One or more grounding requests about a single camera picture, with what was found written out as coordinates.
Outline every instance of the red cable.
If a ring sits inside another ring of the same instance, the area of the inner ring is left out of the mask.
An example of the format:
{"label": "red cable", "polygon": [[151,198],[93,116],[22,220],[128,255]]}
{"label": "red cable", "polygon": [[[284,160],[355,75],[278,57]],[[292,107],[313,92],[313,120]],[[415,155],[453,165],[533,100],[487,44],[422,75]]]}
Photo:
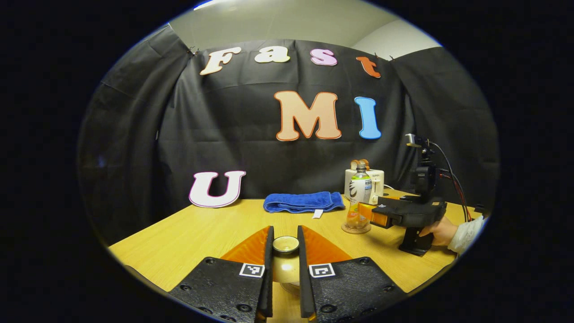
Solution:
{"label": "red cable", "polygon": [[[445,177],[445,178],[452,180],[452,177],[450,177],[448,175],[440,174],[440,177]],[[464,222],[470,222],[470,221],[472,221],[472,218],[470,217],[470,212],[468,211],[468,207],[466,206],[466,200],[463,197],[463,193],[462,193],[458,183],[455,180],[453,180],[453,182],[455,183],[455,188],[456,188],[457,193],[459,193],[460,200],[465,205],[465,206],[463,206],[463,210],[466,210],[466,213],[464,215]]]}

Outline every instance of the towel tag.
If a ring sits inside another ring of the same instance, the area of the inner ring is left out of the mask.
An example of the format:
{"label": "towel tag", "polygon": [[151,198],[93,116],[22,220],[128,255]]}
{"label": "towel tag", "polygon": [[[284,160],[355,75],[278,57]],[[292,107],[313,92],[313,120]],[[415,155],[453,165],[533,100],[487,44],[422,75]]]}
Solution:
{"label": "towel tag", "polygon": [[315,213],[313,213],[313,217],[311,219],[320,219],[322,214],[323,214],[323,209],[316,209]]}

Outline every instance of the white wall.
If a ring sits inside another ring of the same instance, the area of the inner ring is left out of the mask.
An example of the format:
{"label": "white wall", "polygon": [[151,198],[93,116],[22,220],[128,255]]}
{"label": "white wall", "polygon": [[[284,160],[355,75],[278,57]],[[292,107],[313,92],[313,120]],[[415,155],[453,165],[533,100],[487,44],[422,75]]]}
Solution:
{"label": "white wall", "polygon": [[397,18],[360,0],[229,0],[190,10],[169,24],[187,46],[201,50],[270,39],[351,47]]}
{"label": "white wall", "polygon": [[404,20],[395,20],[368,34],[352,48],[390,60],[441,45],[419,28]]}

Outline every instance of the hand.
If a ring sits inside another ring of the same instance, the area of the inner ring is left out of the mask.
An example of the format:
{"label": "hand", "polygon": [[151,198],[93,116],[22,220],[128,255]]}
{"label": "hand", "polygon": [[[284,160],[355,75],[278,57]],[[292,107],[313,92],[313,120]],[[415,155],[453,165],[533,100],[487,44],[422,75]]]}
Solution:
{"label": "hand", "polygon": [[458,225],[452,224],[447,217],[443,217],[440,221],[436,221],[432,225],[424,227],[418,236],[424,237],[432,233],[435,236],[432,240],[433,245],[449,245],[458,228]]}

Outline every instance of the letter u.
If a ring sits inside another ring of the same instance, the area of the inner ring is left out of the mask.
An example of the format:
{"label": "letter u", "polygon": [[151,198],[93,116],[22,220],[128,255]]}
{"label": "letter u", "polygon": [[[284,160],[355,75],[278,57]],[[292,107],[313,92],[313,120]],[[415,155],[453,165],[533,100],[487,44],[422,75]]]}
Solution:
{"label": "letter u", "polygon": [[200,207],[223,207],[227,206],[239,197],[241,189],[241,177],[244,171],[229,171],[225,173],[228,178],[225,194],[214,197],[209,195],[211,182],[218,176],[216,172],[200,172],[195,174],[195,182],[189,191],[189,201]]}

